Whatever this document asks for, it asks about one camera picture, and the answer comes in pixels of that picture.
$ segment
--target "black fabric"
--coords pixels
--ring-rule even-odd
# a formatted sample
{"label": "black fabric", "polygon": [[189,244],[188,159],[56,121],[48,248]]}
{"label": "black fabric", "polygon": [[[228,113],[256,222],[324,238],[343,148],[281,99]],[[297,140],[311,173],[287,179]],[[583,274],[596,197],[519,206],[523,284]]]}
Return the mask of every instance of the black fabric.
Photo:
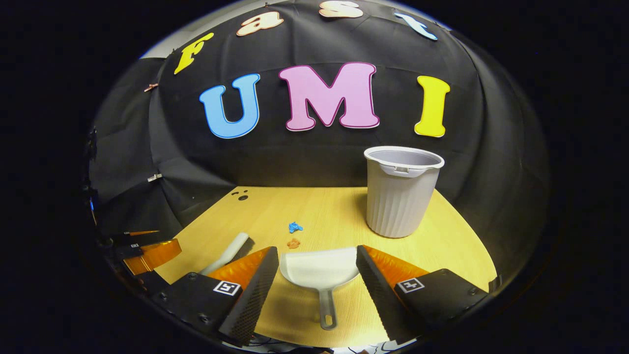
{"label": "black fabric", "polygon": [[[91,176],[109,210],[102,213],[103,225],[129,231],[157,223],[147,221],[148,215],[164,214],[169,221],[160,226],[174,235],[234,186],[365,186],[366,148],[416,147],[445,159],[437,190],[481,238],[508,283],[537,243],[548,198],[545,143],[524,93],[494,59],[458,33],[423,21],[438,37],[434,42],[393,15],[404,11],[362,1],[362,17],[329,19],[318,14],[319,3],[286,1],[238,15],[165,60],[139,60],[125,74],[96,119],[99,155]],[[242,22],[268,11],[278,11],[284,22],[236,36]],[[214,37],[194,62],[174,75],[181,49],[210,32]],[[372,96],[380,126],[342,127],[342,105],[330,127],[312,112],[313,129],[288,131],[289,92],[279,71],[310,65],[329,85],[346,62],[377,67]],[[242,104],[231,83],[253,73],[260,74],[257,126],[236,139],[213,135],[199,95],[225,86],[225,115],[238,120]],[[438,139],[413,131],[423,106],[420,75],[450,85],[446,133]],[[158,87],[143,92],[155,82]],[[159,203],[133,199],[133,213],[112,212],[126,210],[130,202],[115,196],[149,184],[146,178],[154,173],[163,176],[151,182],[159,187],[151,189]]]}

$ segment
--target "light wooden tabletop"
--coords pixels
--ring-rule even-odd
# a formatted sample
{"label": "light wooden tabletop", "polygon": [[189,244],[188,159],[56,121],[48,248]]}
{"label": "light wooden tabletop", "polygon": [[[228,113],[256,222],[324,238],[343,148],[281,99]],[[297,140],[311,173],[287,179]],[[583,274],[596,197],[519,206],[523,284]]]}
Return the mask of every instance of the light wooden tabletop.
{"label": "light wooden tabletop", "polygon": [[[182,253],[155,271],[174,283],[190,271],[216,261],[239,232],[255,241],[251,252],[268,246],[278,253],[322,251],[366,244],[427,271],[448,268],[488,291],[496,278],[489,253],[467,222],[435,190],[419,228],[410,236],[389,239],[365,221],[367,187],[236,187],[176,238]],[[289,232],[297,222],[304,229]],[[292,238],[301,245],[289,249]],[[289,283],[277,270],[255,332],[305,346],[336,348],[388,341],[376,307],[360,277],[334,291],[338,326],[321,329],[314,290]]]}

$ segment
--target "pink letter m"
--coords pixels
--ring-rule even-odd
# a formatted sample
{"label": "pink letter m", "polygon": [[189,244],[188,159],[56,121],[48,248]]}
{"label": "pink letter m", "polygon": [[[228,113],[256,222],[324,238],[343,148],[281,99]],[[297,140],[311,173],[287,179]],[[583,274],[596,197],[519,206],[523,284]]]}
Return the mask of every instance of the pink letter m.
{"label": "pink letter m", "polygon": [[374,114],[371,77],[376,67],[368,63],[349,62],[341,66],[332,86],[328,86],[310,66],[288,67],[279,77],[288,83],[291,99],[291,119],[288,130],[312,129],[316,122],[308,115],[308,102],[326,127],[332,125],[341,102],[345,114],[339,119],[348,128],[373,128],[380,124]]}

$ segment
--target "white dustpan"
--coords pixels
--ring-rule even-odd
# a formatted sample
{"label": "white dustpan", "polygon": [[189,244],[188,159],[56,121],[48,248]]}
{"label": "white dustpan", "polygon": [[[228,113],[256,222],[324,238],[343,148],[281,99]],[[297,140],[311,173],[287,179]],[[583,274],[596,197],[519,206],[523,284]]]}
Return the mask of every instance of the white dustpan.
{"label": "white dustpan", "polygon": [[332,292],[358,275],[356,247],[284,253],[280,258],[279,269],[289,282],[319,292],[321,328],[335,328],[337,312]]}

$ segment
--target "blue debris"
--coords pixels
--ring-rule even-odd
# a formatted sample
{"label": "blue debris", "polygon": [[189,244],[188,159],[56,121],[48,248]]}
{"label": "blue debris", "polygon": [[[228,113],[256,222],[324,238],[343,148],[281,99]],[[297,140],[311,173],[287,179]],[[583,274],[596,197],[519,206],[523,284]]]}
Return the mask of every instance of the blue debris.
{"label": "blue debris", "polygon": [[288,231],[290,231],[291,233],[295,232],[295,231],[304,231],[304,228],[297,225],[296,222],[291,222],[290,224],[288,224]]}

